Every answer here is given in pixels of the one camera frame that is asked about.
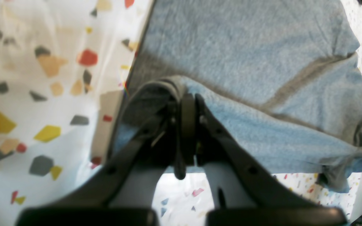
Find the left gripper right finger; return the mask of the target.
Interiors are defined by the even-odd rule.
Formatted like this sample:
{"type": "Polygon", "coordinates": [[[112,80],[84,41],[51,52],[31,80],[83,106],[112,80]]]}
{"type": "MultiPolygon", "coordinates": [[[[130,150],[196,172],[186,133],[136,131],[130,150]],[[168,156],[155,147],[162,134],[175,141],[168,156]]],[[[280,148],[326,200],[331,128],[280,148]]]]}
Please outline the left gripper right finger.
{"type": "Polygon", "coordinates": [[[197,162],[206,172],[215,208],[323,209],[277,182],[195,95],[197,162]]]}

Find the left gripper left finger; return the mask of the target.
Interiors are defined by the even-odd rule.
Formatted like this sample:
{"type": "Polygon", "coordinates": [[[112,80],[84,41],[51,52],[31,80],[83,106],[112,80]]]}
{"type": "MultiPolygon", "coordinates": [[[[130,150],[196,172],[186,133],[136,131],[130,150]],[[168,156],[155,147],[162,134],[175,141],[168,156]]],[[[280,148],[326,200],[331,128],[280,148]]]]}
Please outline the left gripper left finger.
{"type": "Polygon", "coordinates": [[[168,102],[88,182],[41,209],[150,208],[166,168],[181,179],[180,104],[168,102]]]}

